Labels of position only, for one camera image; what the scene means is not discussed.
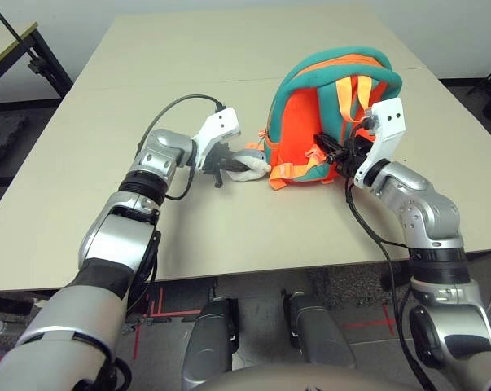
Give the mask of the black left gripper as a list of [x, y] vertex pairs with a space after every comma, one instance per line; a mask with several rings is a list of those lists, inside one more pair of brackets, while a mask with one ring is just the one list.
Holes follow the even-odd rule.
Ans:
[[249, 171], [247, 165], [231, 158], [228, 143], [216, 143], [205, 158], [203, 165], [203, 173], [214, 177], [215, 187], [223, 185], [222, 171]]

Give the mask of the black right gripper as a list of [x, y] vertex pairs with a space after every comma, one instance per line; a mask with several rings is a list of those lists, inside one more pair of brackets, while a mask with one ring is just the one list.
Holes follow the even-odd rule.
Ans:
[[330, 158], [331, 166], [343, 178], [353, 178], [370, 152], [373, 142], [367, 138], [351, 138], [344, 147], [325, 133], [315, 134], [314, 142]]

